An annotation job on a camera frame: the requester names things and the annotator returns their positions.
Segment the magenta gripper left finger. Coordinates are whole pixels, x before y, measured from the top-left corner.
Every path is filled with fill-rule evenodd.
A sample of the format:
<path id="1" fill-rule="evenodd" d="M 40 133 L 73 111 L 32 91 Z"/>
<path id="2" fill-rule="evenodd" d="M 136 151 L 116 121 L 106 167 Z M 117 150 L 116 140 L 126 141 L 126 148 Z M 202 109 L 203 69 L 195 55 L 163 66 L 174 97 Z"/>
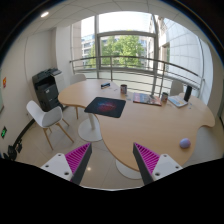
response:
<path id="1" fill-rule="evenodd" d="M 90 156 L 92 154 L 92 144 L 87 143 L 76 149 L 73 149 L 67 154 L 57 153 L 41 168 L 65 180 L 79 185 Z"/>

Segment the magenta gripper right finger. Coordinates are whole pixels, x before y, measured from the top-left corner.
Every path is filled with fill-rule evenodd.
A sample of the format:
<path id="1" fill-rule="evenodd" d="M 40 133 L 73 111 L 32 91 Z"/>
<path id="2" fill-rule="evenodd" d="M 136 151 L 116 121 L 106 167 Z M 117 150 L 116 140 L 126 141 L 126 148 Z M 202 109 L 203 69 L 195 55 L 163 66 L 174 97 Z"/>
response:
<path id="1" fill-rule="evenodd" d="M 133 154 L 145 185 L 182 169 L 168 154 L 159 155 L 138 143 L 133 144 Z"/>

